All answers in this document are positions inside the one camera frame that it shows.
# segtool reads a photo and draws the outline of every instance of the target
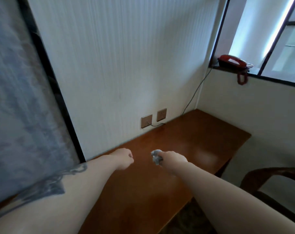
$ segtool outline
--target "curtain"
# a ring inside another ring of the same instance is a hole
[[[78,164],[16,0],[0,0],[0,201]]]

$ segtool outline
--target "fist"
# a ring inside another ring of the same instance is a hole
[[[159,152],[158,155],[163,158],[160,165],[167,169],[170,173],[174,173],[176,167],[180,163],[187,162],[186,157],[173,151]]]
[[[129,149],[117,149],[110,154],[117,161],[118,170],[124,170],[134,162],[132,153]]]

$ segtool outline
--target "desk surface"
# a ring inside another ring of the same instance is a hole
[[[112,174],[79,234],[158,233],[192,193],[179,178],[153,164],[150,152],[175,151],[215,174],[250,136],[194,110],[124,143],[118,148],[130,149],[134,164]]]

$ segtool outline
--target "telephone handset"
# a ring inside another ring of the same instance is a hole
[[[218,61],[219,61],[220,67],[237,70],[238,72],[237,83],[239,83],[240,85],[244,85],[247,83],[248,81],[247,72],[249,71],[250,68],[253,67],[253,64],[247,63],[243,61],[242,59],[235,56],[231,56],[231,55],[221,55],[218,58]],[[240,78],[241,74],[244,74],[243,82],[241,82],[241,78]]]

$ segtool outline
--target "socket plate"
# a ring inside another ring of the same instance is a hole
[[[156,121],[161,121],[161,120],[165,119],[166,118],[166,114],[167,114],[167,108],[164,108],[162,110],[159,110],[157,112]]]
[[[147,127],[152,124],[152,117],[153,115],[148,115],[141,118],[141,128]]]

